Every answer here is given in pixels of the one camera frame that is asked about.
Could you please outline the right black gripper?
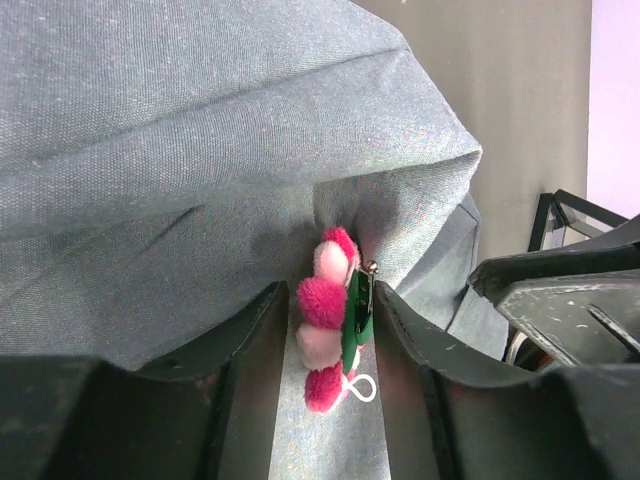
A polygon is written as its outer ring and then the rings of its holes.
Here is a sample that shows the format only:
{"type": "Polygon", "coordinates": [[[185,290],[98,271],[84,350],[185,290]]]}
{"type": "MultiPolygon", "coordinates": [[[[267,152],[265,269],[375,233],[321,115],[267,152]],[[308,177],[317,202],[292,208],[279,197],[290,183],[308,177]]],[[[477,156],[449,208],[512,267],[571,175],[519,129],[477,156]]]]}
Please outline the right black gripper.
{"type": "Polygon", "coordinates": [[[566,366],[639,360],[639,220],[552,250],[483,261],[470,286],[566,366]]]}

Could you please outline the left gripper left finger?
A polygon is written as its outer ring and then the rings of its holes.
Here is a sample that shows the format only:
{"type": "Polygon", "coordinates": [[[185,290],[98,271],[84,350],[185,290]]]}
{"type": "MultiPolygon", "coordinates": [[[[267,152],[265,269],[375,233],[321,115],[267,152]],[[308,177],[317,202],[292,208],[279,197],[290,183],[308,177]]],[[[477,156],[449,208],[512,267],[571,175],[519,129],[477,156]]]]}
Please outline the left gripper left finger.
{"type": "Polygon", "coordinates": [[[285,283],[136,371],[89,357],[1,361],[5,479],[265,479],[285,283]]]}

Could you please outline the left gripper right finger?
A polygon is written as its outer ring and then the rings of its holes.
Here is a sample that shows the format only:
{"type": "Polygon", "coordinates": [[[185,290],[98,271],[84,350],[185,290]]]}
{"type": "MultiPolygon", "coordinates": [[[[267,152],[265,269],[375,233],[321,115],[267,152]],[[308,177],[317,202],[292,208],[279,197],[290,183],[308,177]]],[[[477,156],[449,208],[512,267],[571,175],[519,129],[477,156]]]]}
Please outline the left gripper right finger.
{"type": "Polygon", "coordinates": [[[395,479],[635,479],[639,369],[506,365],[417,314],[385,283],[374,340],[395,479]]]}

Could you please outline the grey button-up shirt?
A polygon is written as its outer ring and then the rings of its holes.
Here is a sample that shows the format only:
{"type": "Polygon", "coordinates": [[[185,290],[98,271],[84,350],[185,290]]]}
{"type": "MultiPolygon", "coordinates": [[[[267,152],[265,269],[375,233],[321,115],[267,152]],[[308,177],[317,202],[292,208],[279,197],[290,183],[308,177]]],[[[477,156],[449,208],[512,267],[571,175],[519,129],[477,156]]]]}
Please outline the grey button-up shirt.
{"type": "Polygon", "coordinates": [[[313,413],[296,290],[342,227],[374,289],[499,357],[506,324],[466,284],[480,158],[401,33],[349,1],[5,1],[1,361],[136,371],[282,282],[265,479],[388,479],[375,327],[375,399],[313,413]]]}

